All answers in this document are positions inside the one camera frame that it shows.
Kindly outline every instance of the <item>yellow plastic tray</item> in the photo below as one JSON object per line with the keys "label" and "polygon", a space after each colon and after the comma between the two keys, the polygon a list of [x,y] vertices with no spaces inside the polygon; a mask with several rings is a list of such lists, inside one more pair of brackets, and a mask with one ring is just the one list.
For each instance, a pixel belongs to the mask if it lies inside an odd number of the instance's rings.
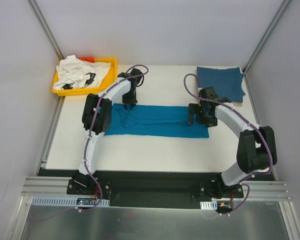
{"label": "yellow plastic tray", "polygon": [[55,71],[52,92],[58,94],[58,96],[73,96],[73,95],[87,95],[87,94],[97,94],[109,87],[117,79],[117,59],[115,57],[108,58],[95,58],[94,62],[111,63],[110,70],[108,74],[103,79],[99,87],[86,87],[77,89],[67,89],[67,90],[54,90],[54,84],[59,80],[58,72]]}

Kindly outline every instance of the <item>crumpled white cloth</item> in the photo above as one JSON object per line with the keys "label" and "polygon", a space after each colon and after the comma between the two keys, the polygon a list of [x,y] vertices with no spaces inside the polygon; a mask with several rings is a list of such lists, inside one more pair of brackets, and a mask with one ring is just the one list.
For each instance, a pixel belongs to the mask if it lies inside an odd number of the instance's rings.
{"label": "crumpled white cloth", "polygon": [[[111,63],[107,62],[88,62],[77,59],[75,55],[67,56],[56,66],[58,81],[53,85],[56,91],[63,90],[65,84],[70,84],[73,89],[98,88],[105,76],[108,74]],[[85,86],[90,79],[90,74],[96,74],[94,81]]]}

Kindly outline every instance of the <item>tabletop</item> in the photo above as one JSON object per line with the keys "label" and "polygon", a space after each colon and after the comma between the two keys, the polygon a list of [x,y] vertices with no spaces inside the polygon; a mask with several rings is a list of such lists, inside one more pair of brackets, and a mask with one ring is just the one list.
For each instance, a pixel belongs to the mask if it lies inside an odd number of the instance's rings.
{"label": "tabletop", "polygon": [[[118,73],[130,65],[118,65]],[[137,88],[140,105],[188,106],[197,100],[183,84],[184,76],[196,73],[196,66],[150,65],[144,83]],[[230,67],[209,66],[226,69]],[[197,92],[195,78],[187,78],[187,86]],[[255,117],[245,82],[243,106],[236,109],[252,123]],[[47,158],[46,169],[76,170],[83,157],[85,130],[82,114],[86,95],[65,97],[57,128]],[[209,138],[181,138],[142,135],[110,135],[102,139],[97,170],[222,172],[236,162],[238,138],[221,121],[210,127]]]}

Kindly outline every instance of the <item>orange fabric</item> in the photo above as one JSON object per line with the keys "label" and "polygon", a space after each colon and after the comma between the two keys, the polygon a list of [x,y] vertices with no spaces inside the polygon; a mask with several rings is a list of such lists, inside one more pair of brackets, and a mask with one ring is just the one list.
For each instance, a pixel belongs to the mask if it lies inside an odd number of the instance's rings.
{"label": "orange fabric", "polygon": [[95,58],[92,57],[92,56],[80,57],[79,59],[82,60],[82,61],[90,62],[90,63],[94,63],[95,62]]}

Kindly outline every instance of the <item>blue towel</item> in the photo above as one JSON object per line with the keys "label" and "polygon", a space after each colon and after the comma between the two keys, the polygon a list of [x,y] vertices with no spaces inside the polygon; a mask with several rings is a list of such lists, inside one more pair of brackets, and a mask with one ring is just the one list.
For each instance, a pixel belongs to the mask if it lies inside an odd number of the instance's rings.
{"label": "blue towel", "polygon": [[136,105],[127,110],[112,106],[111,125],[105,135],[150,135],[176,138],[208,138],[205,125],[188,125],[187,106]]}
{"label": "blue towel", "polygon": [[232,102],[242,103],[242,79],[244,75],[240,68],[214,69],[197,67],[196,73],[202,88],[214,87],[215,93],[220,97],[227,97]]}

